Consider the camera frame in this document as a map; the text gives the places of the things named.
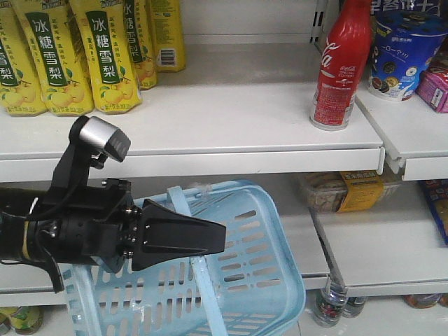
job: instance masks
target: plastic container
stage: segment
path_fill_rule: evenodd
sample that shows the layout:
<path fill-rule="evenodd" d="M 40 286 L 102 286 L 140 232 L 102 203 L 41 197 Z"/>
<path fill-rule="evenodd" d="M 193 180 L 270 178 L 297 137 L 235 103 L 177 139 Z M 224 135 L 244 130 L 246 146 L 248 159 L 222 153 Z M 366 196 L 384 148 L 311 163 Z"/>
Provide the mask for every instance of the plastic container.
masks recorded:
<path fill-rule="evenodd" d="M 382 99 L 411 98 L 448 34 L 440 17 L 410 10 L 378 13 L 368 90 Z"/>
<path fill-rule="evenodd" d="M 338 171 L 300 173 L 296 178 L 307 206 L 317 212 L 336 212 L 347 195 L 347 186 Z M 390 197 L 402 183 L 388 167 L 381 180 L 384 189 L 377 203 Z"/>
<path fill-rule="evenodd" d="M 199 277 L 197 257 L 140 272 L 126 263 L 119 274 L 69 266 L 63 278 L 77 336 L 268 336 L 281 335 L 297 321 L 305 287 L 275 205 L 261 187 L 229 181 L 208 189 L 171 188 L 151 199 L 182 213 L 189 207 L 194 217 L 226 225 L 225 251 L 205 256 Z M 207 280 L 212 293 L 198 289 L 207 288 Z M 227 332 L 213 334 L 220 321 Z"/>

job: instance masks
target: coca-cola bottle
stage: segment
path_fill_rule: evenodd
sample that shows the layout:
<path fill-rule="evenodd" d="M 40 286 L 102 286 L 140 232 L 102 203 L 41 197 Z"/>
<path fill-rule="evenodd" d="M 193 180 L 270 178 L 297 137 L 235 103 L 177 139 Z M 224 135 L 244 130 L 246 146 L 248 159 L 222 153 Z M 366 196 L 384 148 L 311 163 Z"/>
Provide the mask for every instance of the coca-cola bottle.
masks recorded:
<path fill-rule="evenodd" d="M 353 109 L 354 96 L 367 61 L 371 0 L 345 0 L 322 53 L 311 122 L 322 130 L 341 130 Z"/>

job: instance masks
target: bottle label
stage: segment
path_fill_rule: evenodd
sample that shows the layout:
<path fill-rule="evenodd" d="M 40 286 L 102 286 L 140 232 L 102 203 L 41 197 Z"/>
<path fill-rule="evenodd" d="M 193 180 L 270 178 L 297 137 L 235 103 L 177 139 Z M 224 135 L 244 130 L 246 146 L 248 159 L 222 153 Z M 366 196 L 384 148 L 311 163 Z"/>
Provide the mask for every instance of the bottle label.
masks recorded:
<path fill-rule="evenodd" d="M 324 125 L 343 125 L 346 113 L 353 108 L 353 98 L 354 92 L 350 87 L 323 83 L 315 94 L 313 119 Z"/>
<path fill-rule="evenodd" d="M 343 305 L 337 306 L 330 304 L 327 300 L 325 300 L 321 296 L 317 297 L 316 304 L 318 311 L 323 316 L 326 316 L 330 319 L 336 319 L 338 316 L 340 316 L 344 308 Z"/>

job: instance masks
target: juice bottle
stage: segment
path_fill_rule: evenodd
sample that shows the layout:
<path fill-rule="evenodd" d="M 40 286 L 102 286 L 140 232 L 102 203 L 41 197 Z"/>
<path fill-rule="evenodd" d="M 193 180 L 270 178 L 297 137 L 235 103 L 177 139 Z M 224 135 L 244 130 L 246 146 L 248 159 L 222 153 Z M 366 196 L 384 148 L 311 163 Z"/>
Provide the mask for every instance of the juice bottle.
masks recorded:
<path fill-rule="evenodd" d="M 8 318 L 11 327 L 19 335 L 34 334 L 43 322 L 43 311 L 38 306 L 2 307 L 0 314 Z"/>
<path fill-rule="evenodd" d="M 370 44 L 371 0 L 346 0 L 322 53 L 311 123 L 341 130 L 348 122 Z"/>
<path fill-rule="evenodd" d="M 9 0 L 0 0 L 0 103 L 12 116 L 46 111 L 23 30 Z"/>
<path fill-rule="evenodd" d="M 95 106 L 107 114 L 128 112 L 141 98 L 123 0 L 70 0 L 70 5 L 87 50 Z"/>
<path fill-rule="evenodd" d="M 146 0 L 125 0 L 127 40 L 142 90 L 150 89 L 157 84 L 147 6 Z"/>
<path fill-rule="evenodd" d="M 11 324 L 9 323 L 8 317 L 0 314 L 0 335 L 6 335 L 11 329 Z"/>
<path fill-rule="evenodd" d="M 148 0 L 157 71 L 177 72 L 186 66 L 179 0 Z"/>
<path fill-rule="evenodd" d="M 79 116 L 94 108 L 87 62 L 68 0 L 13 0 L 48 109 Z"/>

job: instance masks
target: blue plastic basket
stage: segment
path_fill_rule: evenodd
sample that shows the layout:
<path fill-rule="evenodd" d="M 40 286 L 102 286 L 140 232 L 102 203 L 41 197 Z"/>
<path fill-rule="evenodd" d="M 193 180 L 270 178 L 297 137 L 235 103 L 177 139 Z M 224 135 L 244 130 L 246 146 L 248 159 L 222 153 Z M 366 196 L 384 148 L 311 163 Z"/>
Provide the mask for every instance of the blue plastic basket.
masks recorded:
<path fill-rule="evenodd" d="M 275 205 L 260 186 L 238 180 L 208 189 L 177 187 L 151 199 L 224 224 L 225 251 L 139 272 L 126 263 L 118 274 L 67 266 L 63 277 L 76 336 L 268 336 L 297 321 L 305 287 Z"/>

